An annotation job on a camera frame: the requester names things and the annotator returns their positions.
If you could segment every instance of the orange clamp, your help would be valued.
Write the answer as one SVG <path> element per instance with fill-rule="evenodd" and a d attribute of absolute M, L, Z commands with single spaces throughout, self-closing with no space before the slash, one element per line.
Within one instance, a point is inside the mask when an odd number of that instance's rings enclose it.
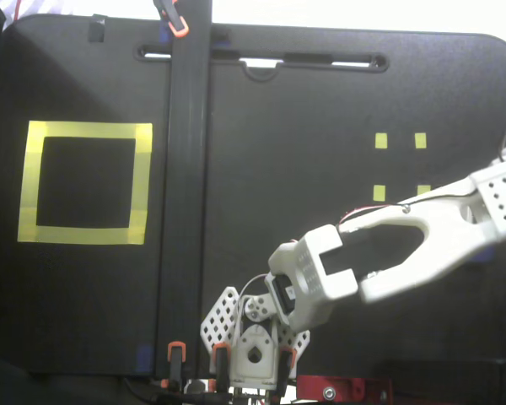
<path fill-rule="evenodd" d="M 183 342 L 171 342 L 169 343 L 167 349 L 167 361 L 170 362 L 170 354 L 172 353 L 172 348 L 181 348 L 182 349 L 182 363 L 186 362 L 186 344 Z"/>
<path fill-rule="evenodd" d="M 212 348 L 212 360 L 215 364 L 216 362 L 216 353 L 218 351 L 218 348 L 226 348 L 227 349 L 227 356 L 229 356 L 229 363 L 230 363 L 230 345 L 228 343 L 218 343 L 214 344 Z"/>

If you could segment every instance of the yellow tape marker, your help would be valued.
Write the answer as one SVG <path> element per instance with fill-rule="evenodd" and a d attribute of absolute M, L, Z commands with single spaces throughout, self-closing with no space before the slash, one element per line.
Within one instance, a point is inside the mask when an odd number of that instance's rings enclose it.
<path fill-rule="evenodd" d="M 431 191 L 431 186 L 429 184 L 421 184 L 417 187 L 417 196 L 420 194 L 424 194 L 426 192 Z"/>
<path fill-rule="evenodd" d="M 386 186 L 375 184 L 373 186 L 373 201 L 386 200 Z"/>
<path fill-rule="evenodd" d="M 376 149 L 388 149 L 388 134 L 377 132 L 374 135 L 374 146 Z"/>
<path fill-rule="evenodd" d="M 17 241 L 74 245 L 144 244 L 148 216 L 152 133 L 152 124 L 31 121 L 24 154 Z M 89 229 L 36 224 L 41 155 L 47 137 L 135 139 L 132 209 L 128 228 Z"/>
<path fill-rule="evenodd" d="M 428 146 L 428 137 L 425 132 L 416 132 L 414 134 L 416 149 L 425 149 Z"/>

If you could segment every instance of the white perforated bracket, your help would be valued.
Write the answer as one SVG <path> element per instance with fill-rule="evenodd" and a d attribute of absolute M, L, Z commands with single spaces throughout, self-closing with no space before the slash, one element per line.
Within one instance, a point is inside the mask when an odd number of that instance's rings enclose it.
<path fill-rule="evenodd" d="M 482 195 L 498 240 L 506 240 L 506 162 L 472 173 L 470 178 Z"/>
<path fill-rule="evenodd" d="M 201 339 L 210 354 L 211 373 L 216 372 L 212 357 L 213 346 L 217 343 L 232 344 L 237 304 L 238 292 L 236 288 L 227 287 L 201 324 Z"/>

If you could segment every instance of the bolt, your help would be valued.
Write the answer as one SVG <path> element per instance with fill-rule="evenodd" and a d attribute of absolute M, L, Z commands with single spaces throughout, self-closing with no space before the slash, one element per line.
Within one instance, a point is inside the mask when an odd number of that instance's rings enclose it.
<path fill-rule="evenodd" d="M 322 392 L 322 396 L 327 401 L 333 401 L 336 398 L 336 390 L 331 386 L 327 386 Z"/>

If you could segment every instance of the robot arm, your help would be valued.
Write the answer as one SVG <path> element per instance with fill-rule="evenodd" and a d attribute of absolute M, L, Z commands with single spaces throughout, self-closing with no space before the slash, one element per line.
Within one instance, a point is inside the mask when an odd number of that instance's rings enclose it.
<path fill-rule="evenodd" d="M 340 236 L 345 239 L 382 224 L 419 228 L 423 243 L 402 264 L 379 269 L 359 283 L 351 268 L 326 275 L 320 255 L 344 247 Z M 506 159 L 497 159 L 463 180 L 280 245 L 268 261 L 265 282 L 281 321 L 299 332 L 325 323 L 333 306 L 346 296 L 359 292 L 365 302 L 374 302 L 399 294 L 445 275 L 484 247 L 504 240 Z M 283 279 L 290 280 L 291 289 L 282 288 Z M 295 296 L 293 307 L 284 296 L 289 290 Z"/>
<path fill-rule="evenodd" d="M 238 294 L 227 287 L 201 326 L 218 391 L 233 386 L 236 397 L 243 395 L 242 388 L 264 389 L 266 405 L 278 402 L 287 380 L 296 376 L 310 341 L 308 329 L 326 323 L 339 301 L 359 293 L 369 303 L 413 289 L 505 241 L 503 144 L 500 150 L 489 167 L 460 181 L 397 204 L 355 210 L 337 226 L 325 225 L 281 244 L 268 261 L 270 272 L 262 275 L 268 294 L 244 295 L 245 288 Z M 355 216 L 371 208 L 376 210 Z M 384 224 L 418 228 L 423 243 L 401 264 L 379 268 L 363 280 L 357 281 L 352 268 L 326 274 L 322 254 L 344 249 L 354 232 Z"/>

